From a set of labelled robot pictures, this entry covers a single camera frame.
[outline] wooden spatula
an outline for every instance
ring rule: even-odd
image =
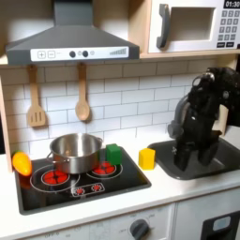
[[[36,66],[29,66],[27,70],[32,99],[32,106],[30,107],[27,113],[27,122],[28,125],[31,127],[44,126],[46,123],[46,115],[38,103],[38,86],[37,86],[38,68]]]
[[[75,108],[76,114],[81,121],[87,120],[90,108],[86,101],[86,65],[79,64],[79,102]]]

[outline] stove control button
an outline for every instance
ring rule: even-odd
[[[78,195],[83,195],[84,194],[84,189],[83,188],[78,188],[78,189],[76,189],[76,193],[78,194]]]
[[[102,189],[102,187],[99,184],[95,184],[95,185],[92,186],[93,191],[101,191],[101,189]]]
[[[130,226],[130,232],[134,239],[142,239],[148,234],[149,230],[148,223],[143,219],[134,221]]]

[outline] shelf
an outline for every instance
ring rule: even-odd
[[[141,59],[144,58],[168,58],[168,57],[188,57],[188,56],[210,56],[210,55],[227,55],[240,54],[240,50],[214,50],[214,51],[197,51],[197,52],[166,52],[166,53],[142,53]]]

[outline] burner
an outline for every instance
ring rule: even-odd
[[[73,188],[80,180],[78,174],[66,174],[48,165],[35,171],[30,179],[32,187],[42,192],[60,192]]]
[[[41,177],[41,180],[44,184],[52,186],[65,184],[68,179],[69,174],[57,170],[45,172]]]
[[[112,179],[122,171],[122,165],[111,165],[108,161],[102,161],[96,169],[87,175],[95,179]]]

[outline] stovetop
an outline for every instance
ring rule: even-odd
[[[102,149],[98,168],[82,174],[59,172],[47,159],[34,160],[32,176],[16,172],[20,213],[30,215],[151,187],[127,152],[121,151],[121,165],[106,161]]]

